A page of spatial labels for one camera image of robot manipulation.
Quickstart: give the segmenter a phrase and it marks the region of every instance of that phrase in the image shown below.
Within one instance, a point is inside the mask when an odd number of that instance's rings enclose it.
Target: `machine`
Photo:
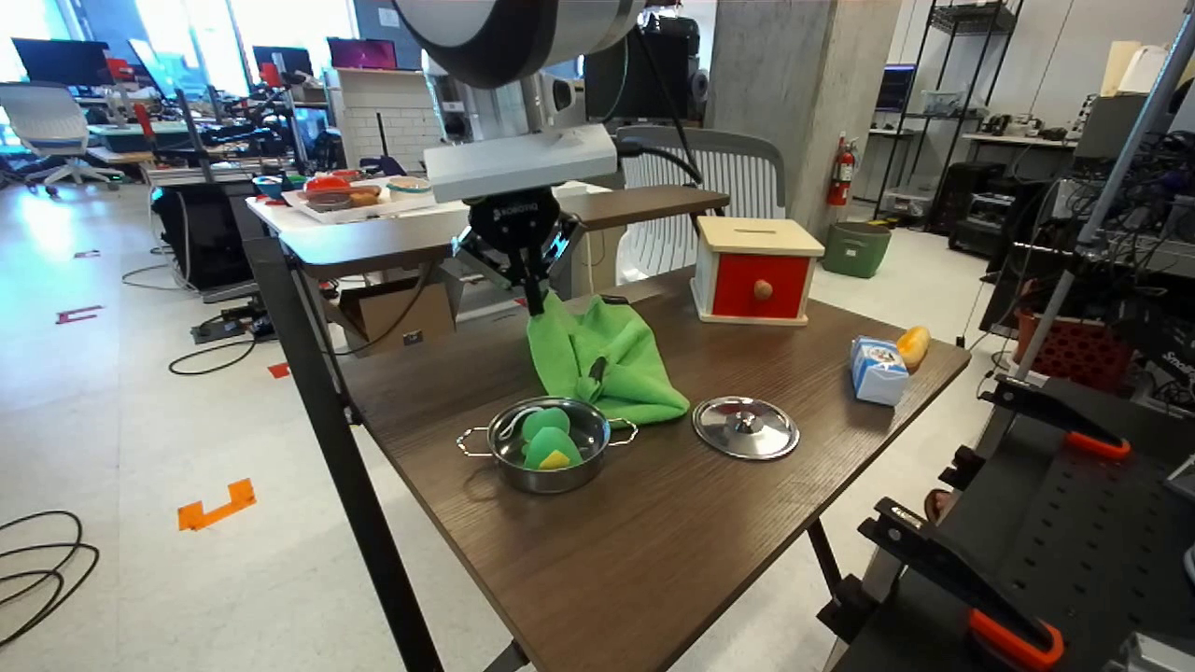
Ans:
[[[547,62],[602,52],[640,17],[641,0],[396,0],[404,27],[462,80],[472,144],[437,144],[425,170],[440,201],[472,205],[461,248],[524,287],[541,312],[548,266],[574,223],[554,181],[615,170],[615,144],[602,123],[556,125]]]

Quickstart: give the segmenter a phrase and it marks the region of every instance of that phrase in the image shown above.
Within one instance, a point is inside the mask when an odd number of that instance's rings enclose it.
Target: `stainless steel pot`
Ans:
[[[524,416],[562,406],[572,421],[572,440],[579,449],[579,462],[564,471],[534,471],[524,462]],[[500,462],[500,475],[513,488],[538,491],[538,496],[562,496],[587,482],[593,482],[602,457],[608,449],[630,444],[640,437],[640,424],[630,421],[608,421],[598,406],[574,401],[574,398],[527,398],[513,409],[500,409],[491,416],[491,424],[472,424],[456,437],[456,449],[466,457],[493,457]]]

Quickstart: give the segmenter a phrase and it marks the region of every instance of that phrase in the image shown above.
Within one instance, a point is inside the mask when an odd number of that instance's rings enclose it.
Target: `green bin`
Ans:
[[[894,227],[884,223],[829,223],[821,266],[844,274],[874,274],[884,262]]]

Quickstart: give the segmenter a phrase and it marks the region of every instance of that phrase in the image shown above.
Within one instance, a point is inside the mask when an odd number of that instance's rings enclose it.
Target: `green towel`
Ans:
[[[527,343],[548,394],[587,398],[607,416],[635,424],[689,415],[651,323],[630,304],[593,298],[568,312],[547,293],[547,312],[527,322]]]

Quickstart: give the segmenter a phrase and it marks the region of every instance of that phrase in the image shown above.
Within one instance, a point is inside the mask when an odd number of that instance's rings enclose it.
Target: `gray floor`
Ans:
[[[212,304],[173,268],[137,274],[157,287],[122,284],[122,272],[166,262],[145,198],[144,186],[68,186],[60,201],[0,190],[0,522],[73,508],[104,552],[58,617],[0,649],[0,669],[404,669],[295,385],[271,376],[279,348],[198,379],[166,368],[192,352],[186,328]],[[976,335],[978,272],[983,262],[948,253],[946,240],[898,232],[874,281],[819,272],[816,293],[954,338]],[[76,304],[100,309],[58,323]],[[978,343],[973,368],[824,512],[849,572],[872,554],[854,532],[872,502],[919,502],[955,444],[978,437],[991,406],[976,393],[995,348],[1006,343]],[[376,449],[364,444],[444,665],[486,669],[507,632]],[[181,528],[183,502],[221,502],[238,478],[256,478],[256,508],[203,532]],[[816,552],[797,539],[678,669],[821,669],[832,649],[816,620],[821,603]],[[0,607],[0,637],[20,617],[20,603]]]

